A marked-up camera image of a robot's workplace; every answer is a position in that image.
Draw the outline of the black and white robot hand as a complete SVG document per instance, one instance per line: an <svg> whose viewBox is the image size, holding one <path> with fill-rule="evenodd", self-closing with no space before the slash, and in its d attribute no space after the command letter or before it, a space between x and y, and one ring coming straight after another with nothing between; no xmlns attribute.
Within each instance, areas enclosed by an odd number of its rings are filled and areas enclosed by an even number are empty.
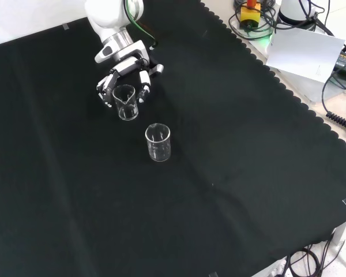
<svg viewBox="0 0 346 277"><path fill-rule="evenodd" d="M102 63L109 59L115 65L109 70L109 74L98 82L96 90L102 102L112 107L112 91L116 87L119 78L136 71L139 72L141 89L137 94L139 103L143 103L151 92L151 78L162 74L164 66L157 63L147 52L141 40L129 46L121 48L115 42L108 42L95 56L96 63Z"/></svg>

